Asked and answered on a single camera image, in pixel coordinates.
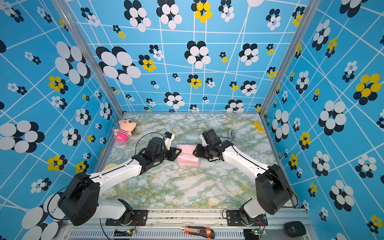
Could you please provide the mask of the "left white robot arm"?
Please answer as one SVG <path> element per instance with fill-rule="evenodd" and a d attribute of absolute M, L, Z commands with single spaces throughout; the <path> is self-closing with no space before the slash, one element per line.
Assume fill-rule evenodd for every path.
<path fill-rule="evenodd" d="M 120 165 L 91 175 L 76 174 L 58 201 L 59 209 L 74 226 L 91 219 L 110 219 L 122 226 L 129 225 L 134 219 L 133 208 L 123 199 L 107 201 L 100 195 L 129 178 L 146 173 L 164 160 L 176 160 L 182 151 L 171 146 L 174 138 L 166 132 L 161 138 L 152 138 L 146 148 Z"/>

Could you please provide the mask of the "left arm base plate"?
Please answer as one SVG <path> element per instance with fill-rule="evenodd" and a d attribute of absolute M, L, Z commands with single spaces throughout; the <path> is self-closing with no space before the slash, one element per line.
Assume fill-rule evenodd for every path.
<path fill-rule="evenodd" d="M 133 210 L 125 200 L 118 199 L 122 203 L 126 210 L 123 215 L 117 219 L 107 219 L 106 226 L 145 226 L 148 218 L 148 210 Z"/>

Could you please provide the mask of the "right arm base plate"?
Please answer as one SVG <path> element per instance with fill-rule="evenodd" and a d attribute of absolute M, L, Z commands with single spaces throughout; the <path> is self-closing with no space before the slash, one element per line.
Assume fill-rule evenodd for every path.
<path fill-rule="evenodd" d="M 229 227 L 257 227 L 262 228 L 268 226 L 268 220 L 265 214 L 256 217 L 249 217 L 244 208 L 239 210 L 222 210 L 222 217 L 227 221 Z"/>

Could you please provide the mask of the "purple wrapping paper sheet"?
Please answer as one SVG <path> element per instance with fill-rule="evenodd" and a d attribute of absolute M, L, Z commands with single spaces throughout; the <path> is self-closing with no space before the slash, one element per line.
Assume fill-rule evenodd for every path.
<path fill-rule="evenodd" d="M 200 161 L 193 152 L 196 149 L 196 145 L 177 145 L 178 149 L 181 149 L 182 152 L 177 157 L 177 162 L 179 166 L 182 167 L 199 167 Z"/>

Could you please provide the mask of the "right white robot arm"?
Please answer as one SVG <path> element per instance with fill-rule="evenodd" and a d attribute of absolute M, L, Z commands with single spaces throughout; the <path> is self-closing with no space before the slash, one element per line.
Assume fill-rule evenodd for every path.
<path fill-rule="evenodd" d="M 274 215 L 296 196 L 280 166 L 269 166 L 252 159 L 232 142 L 222 141 L 213 129 L 204 131 L 200 138 L 202 143 L 198 144 L 193 152 L 196 157 L 219 159 L 235 166 L 255 181 L 256 197 L 240 207 L 240 216 L 247 225 L 259 215 Z"/>

